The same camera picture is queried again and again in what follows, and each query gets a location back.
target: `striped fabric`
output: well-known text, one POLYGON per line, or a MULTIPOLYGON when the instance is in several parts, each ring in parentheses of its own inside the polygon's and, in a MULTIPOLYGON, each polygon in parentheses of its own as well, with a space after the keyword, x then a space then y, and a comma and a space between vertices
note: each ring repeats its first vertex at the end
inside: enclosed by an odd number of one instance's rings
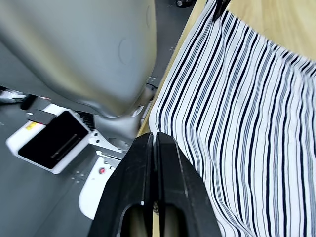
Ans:
POLYGON ((316 63, 209 1, 150 115, 203 178, 223 236, 316 236, 316 63))

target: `yellow label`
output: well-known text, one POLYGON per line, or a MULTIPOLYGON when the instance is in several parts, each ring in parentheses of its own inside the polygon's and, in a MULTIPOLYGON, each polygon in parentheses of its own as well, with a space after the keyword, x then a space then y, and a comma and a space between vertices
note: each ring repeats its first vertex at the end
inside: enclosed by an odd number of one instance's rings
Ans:
POLYGON ((32 122, 29 126, 26 127, 26 130, 30 131, 33 127, 35 127, 37 122, 32 122))

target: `black screen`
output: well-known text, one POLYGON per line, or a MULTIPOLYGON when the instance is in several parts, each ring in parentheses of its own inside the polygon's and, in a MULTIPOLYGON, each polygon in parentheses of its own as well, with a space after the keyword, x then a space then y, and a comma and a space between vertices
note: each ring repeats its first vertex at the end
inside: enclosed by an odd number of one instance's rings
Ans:
POLYGON ((18 152, 48 169, 52 169, 89 132, 69 113, 63 112, 18 152))

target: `dark gray surface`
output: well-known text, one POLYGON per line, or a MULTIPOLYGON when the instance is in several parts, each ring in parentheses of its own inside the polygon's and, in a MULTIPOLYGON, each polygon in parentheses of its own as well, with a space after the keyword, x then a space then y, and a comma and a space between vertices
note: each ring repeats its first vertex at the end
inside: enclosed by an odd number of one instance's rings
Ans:
MULTIPOLYGON (((192 8, 177 8, 173 0, 157 0, 156 6, 158 54, 149 83, 158 85, 192 8)), ((38 99, 32 109, 47 105, 38 99)), ((61 174, 51 174, 14 157, 5 145, 26 122, 19 105, 0 105, 0 237, 87 236, 91 220, 78 200, 97 159, 94 149, 88 146, 61 174)))
POLYGON ((149 83, 158 86, 193 7, 178 8, 175 0, 156 0, 157 59, 149 83))

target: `white base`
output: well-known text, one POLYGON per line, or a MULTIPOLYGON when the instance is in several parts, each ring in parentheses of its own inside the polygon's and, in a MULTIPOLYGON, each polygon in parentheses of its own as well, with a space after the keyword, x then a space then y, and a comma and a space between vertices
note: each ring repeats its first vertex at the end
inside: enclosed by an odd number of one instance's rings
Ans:
MULTIPOLYGON (((68 110, 63 107, 59 107, 54 104, 48 105, 44 111, 60 115, 64 111, 69 111, 80 123, 81 125, 89 131, 86 125, 74 114, 73 111, 68 110)), ((62 158, 58 164, 52 168, 48 169, 40 164, 37 164, 29 159, 26 159, 18 154, 18 151, 27 144, 32 138, 34 138, 40 131, 42 131, 46 126, 36 122, 28 122, 19 130, 17 130, 12 136, 10 136, 6 145, 9 147, 10 151, 18 158, 25 160, 31 164, 34 164, 42 169, 48 170, 53 174, 59 174, 89 143, 90 133, 86 135, 64 158, 62 158)))
POLYGON ((104 164, 104 159, 99 157, 82 188, 79 196, 80 211, 91 220, 94 219, 104 187, 113 172, 114 168, 110 164, 104 164), (102 167, 105 168, 105 173, 100 174, 99 169, 102 167))

